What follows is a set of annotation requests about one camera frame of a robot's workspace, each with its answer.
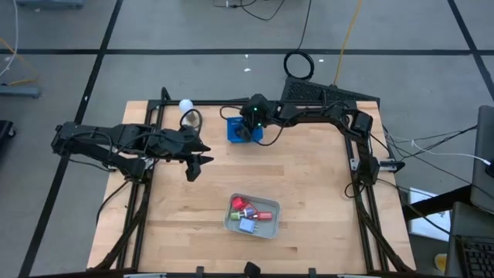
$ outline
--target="yellow cable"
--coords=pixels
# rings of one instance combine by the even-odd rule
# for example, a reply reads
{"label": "yellow cable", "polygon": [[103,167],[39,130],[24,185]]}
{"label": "yellow cable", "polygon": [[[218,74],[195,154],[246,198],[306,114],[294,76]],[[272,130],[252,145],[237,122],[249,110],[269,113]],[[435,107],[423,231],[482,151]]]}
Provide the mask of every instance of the yellow cable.
{"label": "yellow cable", "polygon": [[[12,47],[10,47],[10,45],[2,38],[0,37],[0,42],[8,48],[8,50],[10,50],[10,52],[13,54],[15,53],[14,49],[12,49]],[[31,82],[36,82],[38,81],[38,78],[39,78],[39,74],[38,72],[36,71],[36,69],[31,65],[31,63],[29,63],[28,61],[26,61],[24,59],[24,57],[20,56],[19,54],[16,54],[16,56],[19,58],[19,60],[21,60],[21,63],[24,64],[24,66],[28,67],[29,70],[31,70],[31,72],[36,76],[35,79],[25,79],[25,80],[17,80],[17,81],[14,81],[14,82],[11,82],[7,85],[11,86],[11,85],[19,85],[19,84],[22,84],[22,83],[31,83]]]}
{"label": "yellow cable", "polygon": [[352,28],[354,27],[355,21],[357,20],[358,13],[360,12],[360,7],[362,6],[362,0],[358,0],[357,8],[355,9],[354,17],[350,22],[350,26],[348,26],[347,36],[345,36],[345,40],[343,41],[343,46],[341,46],[340,58],[338,59],[338,67],[337,74],[334,77],[333,85],[337,84],[338,76],[340,75],[340,66],[341,66],[341,58],[343,58],[343,52],[345,51],[345,47],[347,46],[348,38],[350,38],[350,33]]}

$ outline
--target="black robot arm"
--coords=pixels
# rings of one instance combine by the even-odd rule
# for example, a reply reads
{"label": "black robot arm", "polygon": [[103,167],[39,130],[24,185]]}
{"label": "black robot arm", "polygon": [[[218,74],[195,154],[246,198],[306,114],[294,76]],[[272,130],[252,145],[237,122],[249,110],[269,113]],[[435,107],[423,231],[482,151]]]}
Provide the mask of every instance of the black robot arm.
{"label": "black robot arm", "polygon": [[329,123],[342,135],[357,144],[359,164],[357,180],[365,185],[376,183],[379,161],[372,155],[369,145],[373,119],[360,110],[349,109],[344,103],[334,103],[321,108],[298,108],[291,104],[267,100],[262,94],[252,96],[240,110],[242,127],[237,134],[250,141],[250,134],[256,127],[271,124],[282,128],[301,123]]}
{"label": "black robot arm", "polygon": [[[198,132],[189,126],[178,131],[155,130],[154,126],[143,124],[119,124],[115,127],[94,127],[66,122],[56,128],[52,142],[53,152],[59,155],[83,154],[119,169],[126,180],[143,182],[146,170],[156,159],[187,163],[188,181],[194,181],[201,174],[201,165],[213,158],[193,154],[210,151],[203,145]],[[136,154],[126,158],[121,153]]]}

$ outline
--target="wooden table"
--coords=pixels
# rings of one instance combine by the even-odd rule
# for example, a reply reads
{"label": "wooden table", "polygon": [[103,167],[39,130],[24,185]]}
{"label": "wooden table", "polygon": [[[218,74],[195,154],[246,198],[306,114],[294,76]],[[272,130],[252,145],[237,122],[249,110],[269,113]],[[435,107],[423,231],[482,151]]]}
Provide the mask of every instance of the wooden table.
{"label": "wooden table", "polygon": [[[372,115],[373,134],[384,142],[377,104],[357,105]],[[123,122],[143,123],[146,106],[146,101],[127,103]],[[286,128],[270,147],[230,144],[219,106],[196,108],[204,117],[201,139],[212,149],[205,155],[215,159],[201,167],[195,182],[187,182],[183,164],[157,164],[139,271],[193,273],[196,266],[204,266],[207,273],[242,273],[245,263],[252,261],[264,273],[307,273],[310,267],[317,273],[366,273],[354,200],[343,195],[350,183],[346,148],[334,126]],[[224,112],[227,117],[238,114]],[[163,127],[178,128],[180,116],[178,106],[166,106]],[[268,127],[264,141],[271,141],[278,130]],[[377,142],[372,146],[378,159],[387,157]],[[380,173],[379,178],[394,182],[391,173]],[[110,174],[106,196],[122,182],[121,174]],[[396,188],[378,182],[374,190],[384,237],[415,268]],[[233,193],[279,202],[282,214],[276,238],[260,239],[223,227]],[[98,264],[121,235],[129,194],[130,186],[101,213],[88,267]],[[369,237],[374,268],[379,269],[375,241],[370,233]],[[126,266],[133,247],[134,239]]]}

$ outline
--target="blue object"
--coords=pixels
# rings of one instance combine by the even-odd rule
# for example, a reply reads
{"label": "blue object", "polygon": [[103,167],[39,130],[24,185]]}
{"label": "blue object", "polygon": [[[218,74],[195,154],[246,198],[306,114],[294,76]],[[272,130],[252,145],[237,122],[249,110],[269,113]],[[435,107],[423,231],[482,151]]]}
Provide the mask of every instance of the blue object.
{"label": "blue object", "polygon": [[244,209],[244,215],[245,215],[245,217],[251,217],[251,216],[254,216],[254,214],[255,214],[254,208],[246,208],[246,209]]}
{"label": "blue object", "polygon": [[239,229],[244,232],[253,233],[255,228],[255,221],[251,219],[240,219]]}
{"label": "blue object", "polygon": [[[242,117],[229,117],[226,119],[226,131],[228,140],[232,143],[248,143],[241,139],[237,133],[236,129],[242,126]],[[254,129],[254,134],[252,135],[252,140],[250,142],[259,142],[262,139],[262,127],[256,127]]]}

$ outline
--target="blue block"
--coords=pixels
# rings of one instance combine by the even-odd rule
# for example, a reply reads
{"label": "blue block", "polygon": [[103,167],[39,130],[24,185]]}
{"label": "blue block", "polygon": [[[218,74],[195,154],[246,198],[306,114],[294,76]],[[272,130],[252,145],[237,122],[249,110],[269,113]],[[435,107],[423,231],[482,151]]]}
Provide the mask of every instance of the blue block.
{"label": "blue block", "polygon": [[245,218],[240,219],[239,229],[241,231],[253,233],[254,228],[255,228],[255,221],[254,220],[245,219]]}
{"label": "blue block", "polygon": [[[228,140],[232,143],[248,143],[241,139],[235,130],[242,125],[242,117],[229,117],[226,119],[226,131]],[[259,142],[262,139],[262,127],[254,129],[252,140],[250,142]]]}

